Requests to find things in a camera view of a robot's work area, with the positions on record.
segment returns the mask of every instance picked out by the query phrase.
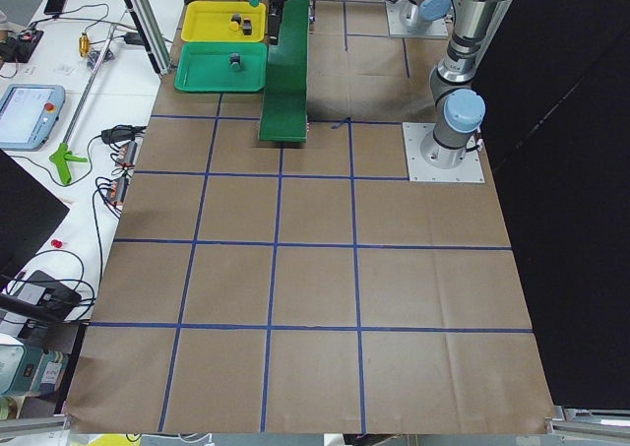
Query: cardboard surface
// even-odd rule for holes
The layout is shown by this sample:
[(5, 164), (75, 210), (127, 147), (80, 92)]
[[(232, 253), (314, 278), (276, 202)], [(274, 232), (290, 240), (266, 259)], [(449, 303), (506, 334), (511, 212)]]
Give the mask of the cardboard surface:
[(378, 0), (317, 13), (302, 147), (256, 140), (258, 94), (162, 80), (67, 402), (76, 428), (543, 432), (485, 156), (484, 185), (407, 178), (400, 123), (433, 118), (446, 42), (385, 37)]

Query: green handle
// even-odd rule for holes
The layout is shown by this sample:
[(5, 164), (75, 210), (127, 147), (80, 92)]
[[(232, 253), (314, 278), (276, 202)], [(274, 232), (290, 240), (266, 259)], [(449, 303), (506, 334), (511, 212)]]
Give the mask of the green handle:
[(68, 160), (72, 162), (87, 162), (87, 158), (74, 156), (72, 151), (68, 151), (68, 143), (59, 144), (59, 148), (49, 157), (50, 161), (57, 167), (59, 179), (64, 185), (68, 185), (72, 181), (72, 175), (68, 168)]

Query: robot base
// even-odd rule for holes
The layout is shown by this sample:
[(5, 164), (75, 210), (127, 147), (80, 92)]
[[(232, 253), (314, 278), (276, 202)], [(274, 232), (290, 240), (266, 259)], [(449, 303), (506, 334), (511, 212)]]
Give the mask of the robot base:
[[(420, 144), (428, 133), (433, 132), (434, 123), (403, 123), (407, 170), (411, 182), (431, 183), (485, 183), (477, 151), (466, 154), (457, 167), (444, 170), (428, 163), (420, 153)], [(474, 138), (469, 147), (474, 146)]]
[(427, 27), (410, 27), (401, 21), (401, 11), (406, 7), (407, 0), (398, 3), (387, 3), (387, 24), (390, 37), (420, 37), (424, 39), (447, 39), (449, 32), (444, 20), (437, 20)]

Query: black panel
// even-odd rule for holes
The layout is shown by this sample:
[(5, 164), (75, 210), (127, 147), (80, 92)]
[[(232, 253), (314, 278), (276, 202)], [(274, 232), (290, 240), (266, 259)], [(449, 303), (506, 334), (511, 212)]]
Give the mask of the black panel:
[[(497, 57), (514, 49), (505, 40), (518, 37), (520, 14), (484, 59), (484, 137), (493, 166), (503, 161), (497, 190), (554, 403), (628, 409), (630, 18), (619, 5), (625, 0), (554, 1), (557, 19), (549, 5), (520, 6), (532, 13), (530, 33), (538, 28), (549, 43), (536, 40), (539, 50), (526, 51), (535, 58), (524, 58), (518, 84), (500, 74)], [(504, 94), (518, 87), (526, 92), (510, 104), (514, 96)]]
[(63, 203), (0, 151), (1, 274), (15, 276), (67, 213)]

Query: metal rod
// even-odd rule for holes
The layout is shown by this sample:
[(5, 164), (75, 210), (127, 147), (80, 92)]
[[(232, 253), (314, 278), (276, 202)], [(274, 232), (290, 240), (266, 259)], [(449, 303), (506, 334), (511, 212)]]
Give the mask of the metal rod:
[(83, 109), (83, 105), (86, 103), (86, 99), (88, 99), (88, 94), (90, 93), (90, 89), (92, 88), (92, 84), (95, 82), (96, 73), (100, 68), (100, 65), (104, 62), (105, 56), (107, 55), (107, 50), (109, 50), (109, 44), (112, 42), (114, 33), (116, 32), (116, 28), (118, 25), (116, 23), (112, 23), (109, 27), (109, 32), (107, 33), (107, 40), (105, 41), (105, 45), (103, 46), (100, 54), (98, 55), (98, 59), (94, 64), (94, 68), (92, 69), (92, 73), (90, 74), (90, 79), (86, 84), (86, 87), (81, 94), (81, 98), (79, 99), (79, 104), (77, 105), (77, 109), (75, 109), (75, 114), (72, 116), (70, 120), (70, 124), (68, 125), (68, 130), (63, 137), (62, 143), (68, 144), (70, 141), (70, 137), (72, 136), (73, 131), (75, 130), (75, 126), (77, 125), (77, 121), (79, 121), (79, 115)]

